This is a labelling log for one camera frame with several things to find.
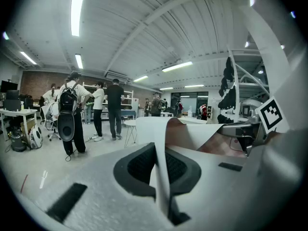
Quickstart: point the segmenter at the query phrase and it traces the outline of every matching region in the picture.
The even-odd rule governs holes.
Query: black pants
[[[82,130],[82,123],[81,123],[81,114],[78,112],[74,115],[75,120],[75,133],[74,133],[74,143],[77,148],[77,151],[80,153],[85,152],[86,146],[83,141],[83,130]],[[72,141],[63,141],[63,146],[65,149],[66,154],[70,155],[73,153],[73,144]]]
[[[93,120],[94,120],[94,126],[97,131],[97,135],[99,137],[102,135],[102,119],[101,119],[102,110],[94,110]]]
[[[116,133],[121,133],[122,125],[121,125],[121,110],[109,110],[109,124],[110,124],[110,132],[112,138],[115,138]]]

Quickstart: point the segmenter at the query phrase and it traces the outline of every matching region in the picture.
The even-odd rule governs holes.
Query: black t-shirt
[[[119,85],[107,87],[105,95],[108,95],[108,110],[121,109],[121,96],[124,95],[124,89]]]

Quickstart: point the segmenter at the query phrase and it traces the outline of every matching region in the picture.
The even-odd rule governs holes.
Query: fluorescent light
[[[249,2],[250,2],[250,7],[255,4],[255,0],[249,0]]]
[[[75,54],[75,57],[76,57],[76,61],[77,61],[77,64],[78,64],[78,68],[83,68],[82,60],[81,60],[81,55],[80,54]]]
[[[193,86],[185,86],[185,87],[203,87],[204,85],[193,85]]]
[[[165,68],[163,69],[163,72],[168,72],[168,71],[171,71],[173,69],[177,69],[179,67],[185,67],[185,66],[189,66],[189,65],[192,65],[193,63],[192,62],[187,62],[187,63],[183,63],[183,64],[178,64],[178,65],[175,65],[175,66],[172,66],[172,67],[168,67],[168,68]]]
[[[139,78],[139,79],[134,80],[134,82],[137,82],[137,81],[142,80],[142,79],[146,79],[147,77],[148,77],[148,76],[143,76],[143,77],[141,77],[141,78]]]
[[[8,35],[6,34],[6,32],[4,32],[2,35],[3,35],[4,39],[9,40],[9,37],[8,37]]]
[[[30,62],[32,62],[34,65],[36,65],[37,63],[35,61],[33,61],[30,57],[28,57],[28,55],[26,53],[24,53],[23,51],[20,52],[22,55],[24,55],[24,57],[26,59],[28,59]]]
[[[173,87],[161,88],[160,90],[169,90],[169,89],[173,89]]]
[[[71,7],[71,31],[73,36],[79,37],[79,21],[83,0],[72,0]]]

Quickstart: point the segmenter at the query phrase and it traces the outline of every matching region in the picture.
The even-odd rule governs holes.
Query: concrete floor
[[[65,158],[67,155],[64,151],[62,141],[58,140],[58,138],[49,141],[47,138],[49,131],[43,127],[43,124],[39,126],[42,130],[44,140],[42,147],[37,150],[27,149],[26,151],[19,153],[11,149],[9,152],[5,153],[5,148],[10,144],[10,141],[4,141],[3,134],[0,135],[1,168],[12,189],[19,193],[27,175],[22,195],[32,201],[54,181],[64,178],[69,172],[82,166],[84,163],[89,162],[93,157],[124,149],[128,129],[128,135],[130,134],[130,128],[122,126],[121,134],[123,138],[113,141],[109,129],[109,122],[102,121],[104,140],[99,142],[87,142],[86,153],[79,154],[78,151],[75,151],[71,156],[71,161],[66,162]],[[91,122],[90,125],[83,124],[85,141],[93,136],[95,132],[93,122]],[[128,146],[134,146],[132,137],[128,142]]]

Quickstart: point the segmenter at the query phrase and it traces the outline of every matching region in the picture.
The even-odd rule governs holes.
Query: white sneaker
[[[95,142],[98,142],[98,141],[101,141],[101,140],[103,140],[104,138],[101,136],[101,137],[97,137],[94,141]]]

